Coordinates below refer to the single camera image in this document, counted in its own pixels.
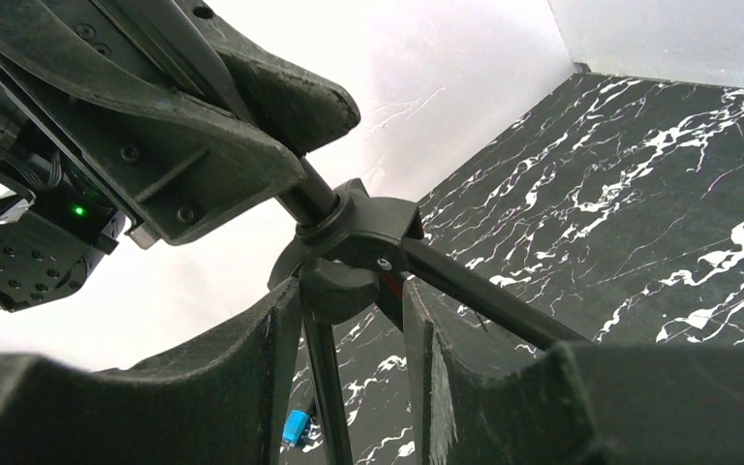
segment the black foam padding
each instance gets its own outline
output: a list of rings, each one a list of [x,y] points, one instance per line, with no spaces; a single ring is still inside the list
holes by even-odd
[[[0,355],[0,464],[274,464],[298,286],[129,370]]]
[[[218,52],[243,92],[296,148],[309,152],[346,135],[360,122],[352,96],[340,85],[273,55],[217,15],[193,11],[199,2],[175,0]]]
[[[559,344],[518,371],[503,335],[419,286],[404,315],[418,463],[744,464],[744,347]]]

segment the screw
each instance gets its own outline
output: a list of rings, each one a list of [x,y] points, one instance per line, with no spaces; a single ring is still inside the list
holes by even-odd
[[[121,160],[127,163],[135,163],[140,160],[139,150],[132,145],[125,145],[121,148]]]
[[[195,211],[189,206],[182,206],[178,208],[178,212],[175,213],[175,217],[181,223],[192,223],[195,220]]]
[[[112,55],[112,50],[110,50],[109,47],[104,44],[96,44],[92,47],[95,48],[95,51],[101,53],[106,57],[110,57]]]
[[[378,266],[383,271],[392,271],[392,263],[390,263],[387,259],[378,259]]]
[[[76,34],[85,41],[90,41],[95,38],[95,29],[89,24],[79,24],[76,26]]]

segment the tripod leg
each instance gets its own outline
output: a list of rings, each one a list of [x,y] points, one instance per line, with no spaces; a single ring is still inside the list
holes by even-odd
[[[428,244],[404,239],[409,270],[489,320],[547,350],[558,341],[587,341],[528,303],[481,278]]]
[[[310,309],[303,312],[303,330],[312,370],[312,386],[318,399],[318,419],[324,434],[326,463],[347,465],[353,463],[349,443],[346,412],[338,360],[335,356],[335,339],[331,325],[323,325],[312,318]]]
[[[398,273],[379,274],[380,292],[375,303],[395,327],[403,332],[403,276]]]

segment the black tripod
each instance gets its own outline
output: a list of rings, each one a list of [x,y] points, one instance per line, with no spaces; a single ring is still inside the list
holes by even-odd
[[[326,458],[353,463],[332,325],[375,303],[403,331],[402,292],[412,273],[489,320],[546,350],[586,339],[421,241],[419,210],[410,201],[370,198],[359,180],[333,192],[305,161],[307,179],[278,197],[298,222],[269,287],[296,274],[304,332]]]

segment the black rod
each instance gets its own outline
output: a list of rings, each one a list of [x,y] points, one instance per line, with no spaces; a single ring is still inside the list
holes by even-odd
[[[334,211],[338,197],[305,158],[300,159],[306,178],[276,199],[303,228],[320,224]]]
[[[403,249],[418,278],[539,349],[558,341],[588,341],[422,241],[404,239]]]
[[[312,318],[312,311],[303,312],[303,331],[312,370],[312,386],[318,401],[318,422],[324,435],[326,463],[346,465],[352,460],[346,411],[338,360],[335,356],[335,338],[331,325],[323,325]]]

